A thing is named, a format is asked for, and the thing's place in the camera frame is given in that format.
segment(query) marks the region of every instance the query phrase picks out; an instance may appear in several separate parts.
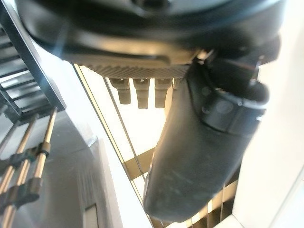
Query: black cylindrical object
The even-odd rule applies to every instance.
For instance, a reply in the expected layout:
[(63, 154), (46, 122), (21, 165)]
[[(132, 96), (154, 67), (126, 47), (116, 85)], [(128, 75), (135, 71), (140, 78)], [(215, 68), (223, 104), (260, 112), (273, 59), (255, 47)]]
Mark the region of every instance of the black cylindrical object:
[(241, 93), (224, 91), (204, 66), (193, 63), (175, 93), (143, 205), (154, 218), (182, 222), (202, 209), (239, 166), (265, 112), (268, 91), (257, 81), (249, 81)]

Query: black clamp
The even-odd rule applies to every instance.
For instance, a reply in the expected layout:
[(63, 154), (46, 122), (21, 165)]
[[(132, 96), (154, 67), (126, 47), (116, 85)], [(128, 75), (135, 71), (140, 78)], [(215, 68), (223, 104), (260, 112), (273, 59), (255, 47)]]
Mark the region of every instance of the black clamp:
[(50, 143), (42, 142), (36, 147), (26, 149), (23, 153), (16, 153), (6, 160), (0, 160), (0, 175), (2, 175), (9, 166), (13, 166), (17, 169), (24, 160), (30, 160), (31, 162), (35, 161), (40, 153), (44, 153), (48, 157), (50, 149)]
[(8, 205), (14, 205), (17, 209), (24, 204), (39, 199), (42, 187), (41, 178), (31, 178), (25, 184), (12, 186), (8, 191), (0, 195), (0, 215), (4, 213)]

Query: metal rod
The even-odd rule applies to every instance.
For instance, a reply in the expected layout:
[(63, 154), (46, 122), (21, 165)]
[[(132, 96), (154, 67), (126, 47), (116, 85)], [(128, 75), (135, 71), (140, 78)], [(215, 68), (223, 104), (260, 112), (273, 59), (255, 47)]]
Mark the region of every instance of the metal rod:
[[(51, 115), (50, 115), (48, 125), (47, 125), (47, 129), (46, 129), (46, 134), (44, 136), (43, 142), (45, 142), (45, 143), (49, 143), (51, 141), (51, 136), (52, 136), (52, 132), (53, 132), (53, 129), (54, 129), (56, 114), (57, 114), (57, 108), (54, 108), (52, 110)], [(43, 168), (44, 168), (44, 164), (46, 162), (46, 158), (47, 157), (44, 153), (40, 153), (38, 155), (37, 162), (36, 162), (36, 167), (35, 167), (35, 171), (34, 171), (34, 177), (41, 178)]]
[(106, 86), (106, 88), (107, 88), (107, 90), (108, 90), (108, 93), (109, 93), (109, 95), (110, 95), (110, 98), (111, 98), (111, 100), (112, 100), (112, 103), (113, 103), (113, 105), (114, 105), (114, 108), (115, 108), (115, 110), (116, 110), (116, 112), (117, 112), (117, 115), (118, 115), (118, 118), (119, 118), (119, 120), (120, 120), (120, 123), (121, 123), (121, 125), (122, 125), (122, 127), (123, 127), (125, 136), (127, 137), (127, 140), (128, 140), (128, 142), (129, 142), (129, 145), (130, 145), (131, 150), (132, 150), (132, 152), (133, 152), (133, 155), (134, 155), (136, 164), (137, 164), (137, 166), (138, 166), (138, 169), (139, 169), (139, 171), (141, 172), (141, 175), (142, 175), (143, 180), (145, 180), (145, 177), (144, 177), (144, 174), (143, 174), (142, 167), (141, 167), (141, 165), (140, 165), (140, 163), (139, 163), (139, 160), (138, 160), (138, 157), (137, 157), (137, 155), (136, 155), (136, 153), (135, 153), (135, 149), (134, 149), (133, 144), (132, 144), (132, 142), (131, 142), (131, 139), (130, 139), (130, 136), (129, 136), (129, 134), (128, 134), (128, 131), (127, 131), (125, 125), (124, 125), (123, 118), (122, 118), (122, 116), (121, 116), (121, 114), (120, 114), (120, 111), (119, 111), (119, 109), (118, 109), (118, 106), (117, 106), (116, 101), (115, 101), (115, 99), (114, 99), (114, 96), (113, 96), (113, 94), (112, 94), (112, 91), (111, 91), (111, 88), (110, 88), (110, 86), (109, 86), (109, 83), (107, 82), (106, 78), (103, 78), (103, 79), (104, 79), (104, 84), (105, 84), (105, 86)]
[(3, 221), (2, 221), (2, 228), (10, 228), (14, 217), (16, 214), (16, 208), (12, 205), (9, 205), (5, 208), (4, 215), (3, 215)]
[(22, 139), (21, 139), (21, 142), (16, 150), (16, 153), (22, 153), (23, 150), (24, 150), (24, 147), (29, 139), (29, 136), (33, 130), (33, 126), (36, 122), (36, 120), (38, 119), (39, 115), (38, 114), (35, 114), (32, 118), (32, 120), (30, 121), (29, 125), (28, 125), (28, 128), (26, 129)]
[[(34, 123), (35, 121), (37, 120), (37, 118), (39, 117), (38, 114), (34, 115), (31, 122), (29, 123), (21, 141), (20, 141), (20, 144), (16, 150), (16, 153), (22, 153), (23, 150), (24, 150), (24, 147), (29, 139), (29, 136), (30, 136), (30, 133), (32, 132), (33, 130), (33, 126), (34, 126)], [(5, 174), (1, 180), (1, 183), (0, 183), (0, 193), (3, 193), (7, 190), (7, 187), (10, 183), (10, 179), (12, 177), (12, 175), (14, 174), (14, 171), (15, 169), (12, 167), (12, 166), (9, 166), (6, 170), (5, 170)]]
[(22, 162), (20, 173), (16, 181), (16, 185), (19, 186), (21, 184), (24, 184), (29, 171), (29, 166), (30, 166), (30, 160), (26, 159)]
[[(52, 135), (53, 128), (54, 128), (56, 113), (57, 113), (57, 108), (54, 108), (52, 110), (52, 113), (51, 113), (49, 121), (48, 121), (45, 137), (43, 140), (44, 142), (47, 142), (47, 143), (50, 142), (51, 135)], [(46, 160), (45, 154), (40, 153), (38, 155), (38, 160), (37, 160), (37, 165), (36, 165), (35, 172), (34, 172), (34, 177), (41, 178), (45, 160)], [(28, 171), (29, 171), (29, 166), (30, 166), (30, 161), (28, 159), (26, 159), (21, 165), (20, 173), (19, 173), (19, 176), (16, 181), (17, 186), (24, 184)], [(15, 213), (16, 213), (16, 208), (13, 205), (9, 205), (5, 208), (4, 215), (3, 215), (2, 228), (11, 227)]]
[(57, 114), (57, 108), (55, 107), (52, 110), (52, 113), (50, 115), (48, 125), (47, 125), (46, 134), (45, 134), (44, 139), (43, 139), (43, 141), (46, 142), (46, 143), (49, 143), (51, 141), (51, 136), (52, 136), (52, 132), (53, 132), (54, 124), (55, 124), (56, 114)]
[(6, 192), (9, 186), (9, 181), (14, 174), (15, 169), (12, 166), (9, 166), (6, 170), (4, 175), (2, 176), (1, 184), (0, 184), (0, 194)]
[(42, 172), (44, 168), (44, 164), (46, 162), (46, 155), (44, 153), (40, 153), (37, 158), (37, 164), (34, 171), (34, 177), (41, 178)]
[(17, 120), (12, 127), (10, 128), (9, 132), (7, 132), (7, 134), (5, 135), (5, 137), (3, 138), (3, 140), (0, 143), (0, 155), (2, 154), (4, 148), (6, 147), (6, 145), (8, 144), (9, 140), (11, 139), (13, 133), (15, 132), (16, 128), (19, 126), (20, 121)]
[(6, 104), (4, 104), (1, 108), (0, 108), (0, 116), (7, 110), (8, 106)]
[[(28, 171), (29, 171), (30, 161), (28, 159), (24, 160), (21, 165), (20, 173), (16, 181), (16, 185), (19, 186), (24, 184)], [(16, 213), (16, 207), (14, 205), (8, 205), (3, 214), (2, 228), (10, 228)]]

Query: textured black surface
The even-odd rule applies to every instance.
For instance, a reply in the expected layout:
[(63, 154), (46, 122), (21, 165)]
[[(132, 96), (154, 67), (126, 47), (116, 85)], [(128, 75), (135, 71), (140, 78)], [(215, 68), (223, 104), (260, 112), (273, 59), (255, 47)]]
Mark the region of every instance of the textured black surface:
[(250, 133), (246, 124), (238, 135), (206, 125), (198, 102), (206, 94), (206, 87), (197, 90), (194, 86), (200, 84), (192, 84), (193, 78), (204, 75), (197, 74), (195, 68), (196, 65), (190, 67), (175, 91), (146, 181), (145, 211), (164, 221), (185, 221), (214, 197), (238, 168), (258, 124), (250, 121), (256, 120), (254, 113), (245, 115), (252, 128)]
[(109, 78), (183, 78), (189, 66), (144, 68), (130, 66), (87, 65), (86, 67)]

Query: white wall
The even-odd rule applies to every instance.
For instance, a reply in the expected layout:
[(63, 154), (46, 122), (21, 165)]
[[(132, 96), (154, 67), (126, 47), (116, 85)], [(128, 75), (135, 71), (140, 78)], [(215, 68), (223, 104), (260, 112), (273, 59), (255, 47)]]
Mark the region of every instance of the white wall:
[(245, 228), (270, 226), (304, 165), (303, 8), (288, 1), (280, 57), (261, 70), (271, 101), (245, 153), (233, 209)]

